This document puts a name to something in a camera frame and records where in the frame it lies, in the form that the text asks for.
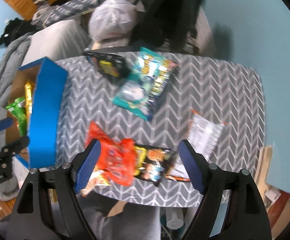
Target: silver bolt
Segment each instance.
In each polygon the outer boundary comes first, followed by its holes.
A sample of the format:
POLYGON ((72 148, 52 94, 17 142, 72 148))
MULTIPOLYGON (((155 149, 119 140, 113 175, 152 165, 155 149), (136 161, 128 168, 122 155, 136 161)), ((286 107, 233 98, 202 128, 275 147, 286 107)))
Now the silver bolt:
POLYGON ((62 165, 62 168, 63 168, 63 169, 68 169, 70 166, 71 166, 71 163, 64 163, 64 164, 62 165))
POLYGON ((215 163, 210 163, 208 165, 208 167, 211 169, 211 170, 217 170, 218 166, 215 164, 215 163))
POLYGON ((35 174, 37 173, 38 169, 37 168, 32 168, 29 172, 30 174, 35 174))
POLYGON ((247 169, 242 169, 242 174, 243 175, 248 175, 250 172, 247 169))

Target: gray chevron tablecloth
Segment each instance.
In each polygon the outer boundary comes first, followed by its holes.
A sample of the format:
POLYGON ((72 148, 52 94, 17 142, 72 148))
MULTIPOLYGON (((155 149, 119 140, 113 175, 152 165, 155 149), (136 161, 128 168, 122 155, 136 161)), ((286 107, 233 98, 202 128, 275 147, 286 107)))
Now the gray chevron tablecloth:
MULTIPOLYGON (((133 52, 118 54, 126 57, 130 65, 136 60, 133 52)), ((58 165, 83 151, 92 120, 115 140, 133 138, 141 144, 176 150, 185 137, 193 108, 215 123, 228 123, 208 161, 229 171, 246 168, 254 175, 265 131, 264 97, 258 74, 251 68, 207 57, 163 55, 177 62, 179 70, 172 75, 165 102, 151 123, 115 106, 111 99, 121 84, 109 82, 84 57, 57 62, 69 71, 59 115, 58 165)), ((191 183, 165 179, 159 187, 135 179, 131 187, 112 182, 95 191, 155 206, 198 206, 202 199, 191 183)))

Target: red snack bag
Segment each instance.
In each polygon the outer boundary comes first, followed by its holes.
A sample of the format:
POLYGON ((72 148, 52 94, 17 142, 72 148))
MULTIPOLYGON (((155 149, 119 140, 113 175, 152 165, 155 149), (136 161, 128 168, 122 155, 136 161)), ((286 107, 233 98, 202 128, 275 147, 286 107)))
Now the red snack bag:
POLYGON ((130 186, 134 179, 136 161, 134 141, 123 139, 118 143, 105 134, 95 122, 90 123, 86 145, 92 139, 99 140, 101 144, 101 153, 96 165, 105 171, 104 177, 123 186, 130 186))

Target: blue box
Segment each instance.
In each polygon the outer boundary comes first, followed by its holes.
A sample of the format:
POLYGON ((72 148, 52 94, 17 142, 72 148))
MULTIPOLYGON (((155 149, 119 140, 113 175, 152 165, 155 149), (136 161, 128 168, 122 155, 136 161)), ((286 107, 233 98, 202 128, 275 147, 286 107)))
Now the blue box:
MULTIPOLYGON (((28 79, 35 83, 27 130, 30 144, 27 150, 16 156, 26 168, 48 167, 56 162, 58 117, 67 75, 66 70, 47 57, 20 67, 16 73, 10 103, 24 96, 24 86, 28 79)), ((6 143, 19 137, 16 125, 6 130, 6 143)))

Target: white plastic object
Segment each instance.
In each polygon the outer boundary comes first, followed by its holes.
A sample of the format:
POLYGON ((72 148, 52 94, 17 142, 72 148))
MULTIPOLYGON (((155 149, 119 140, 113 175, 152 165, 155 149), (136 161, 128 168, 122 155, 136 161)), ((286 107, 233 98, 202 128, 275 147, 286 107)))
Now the white plastic object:
POLYGON ((136 6, 126 0, 106 0, 93 12, 88 25, 94 41, 121 37, 136 25, 136 6))
POLYGON ((166 208, 166 225, 169 229, 176 230, 184 224, 182 208, 166 208))

